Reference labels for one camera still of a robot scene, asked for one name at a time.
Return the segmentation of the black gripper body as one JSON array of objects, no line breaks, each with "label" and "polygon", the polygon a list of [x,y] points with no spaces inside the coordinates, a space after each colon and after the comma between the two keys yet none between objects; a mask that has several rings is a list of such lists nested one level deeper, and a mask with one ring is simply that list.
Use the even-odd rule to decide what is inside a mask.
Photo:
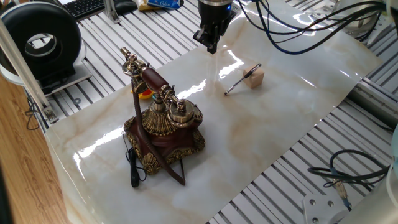
[{"label": "black gripper body", "polygon": [[207,33],[225,33],[231,16],[232,0],[199,0],[200,27]]}]

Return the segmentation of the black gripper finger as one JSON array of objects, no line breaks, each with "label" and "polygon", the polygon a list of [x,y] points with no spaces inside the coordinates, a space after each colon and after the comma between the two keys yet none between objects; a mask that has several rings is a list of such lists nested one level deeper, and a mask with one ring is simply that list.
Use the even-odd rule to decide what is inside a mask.
[{"label": "black gripper finger", "polygon": [[207,46],[207,51],[211,54],[216,53],[217,51],[217,45],[220,40],[220,32],[218,30],[214,30],[212,32],[209,32],[208,34],[208,46]]},{"label": "black gripper finger", "polygon": [[204,27],[194,33],[193,39],[206,47],[211,47],[213,45],[210,36]]}]

